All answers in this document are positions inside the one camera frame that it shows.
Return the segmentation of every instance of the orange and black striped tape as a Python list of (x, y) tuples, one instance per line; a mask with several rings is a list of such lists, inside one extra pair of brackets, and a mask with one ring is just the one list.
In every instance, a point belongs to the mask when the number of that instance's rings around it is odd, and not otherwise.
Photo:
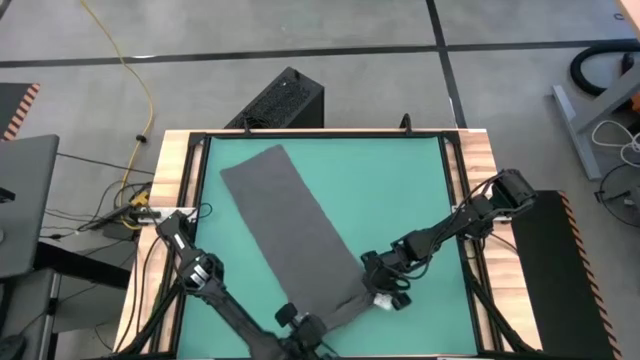
[(20, 130), (24, 120), (27, 118), (27, 113), (29, 112), (31, 105), (33, 105), (33, 101), (35, 100), (38, 91), (40, 91), (39, 84), (31, 84), (31, 86), (27, 88), (27, 92), (22, 97), (20, 105), (18, 105), (16, 113), (11, 117), (9, 127), (4, 131), (0, 141), (13, 140), (18, 136), (18, 131)]
[(616, 360), (622, 360), (622, 352), (620, 351), (618, 340), (614, 335), (613, 326), (611, 325), (611, 320), (609, 320), (609, 314), (605, 309), (604, 301), (602, 300), (602, 295), (600, 294), (600, 288), (598, 288), (598, 285), (596, 284), (596, 276), (593, 274), (593, 271), (591, 270), (591, 263), (587, 259), (587, 252), (584, 248), (582, 237), (580, 236), (580, 230), (578, 230), (578, 225), (576, 224), (576, 218), (574, 217), (573, 211), (571, 210), (569, 199), (567, 198), (567, 195), (562, 191), (558, 191), (558, 194), (560, 194), (560, 197), (562, 198), (562, 204), (564, 205), (564, 210), (567, 213), (567, 218), (569, 219), (569, 225), (571, 226), (571, 230), (573, 231), (573, 238), (576, 241), (576, 245), (578, 246), (578, 254), (580, 254), (580, 257), (582, 258), (582, 265), (584, 266), (585, 273), (587, 274), (587, 279), (589, 281), (589, 284), (591, 285), (593, 298), (595, 299), (596, 305), (600, 310), (602, 324), (604, 325), (604, 329), (609, 336), (609, 344), (611, 344), (613, 357)]

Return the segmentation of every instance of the gray cloth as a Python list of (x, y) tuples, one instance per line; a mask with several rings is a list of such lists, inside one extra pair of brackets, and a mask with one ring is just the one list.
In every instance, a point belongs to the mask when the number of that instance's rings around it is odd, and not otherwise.
[(363, 269), (281, 145), (220, 174), (300, 314), (319, 316), (331, 330), (371, 305)]

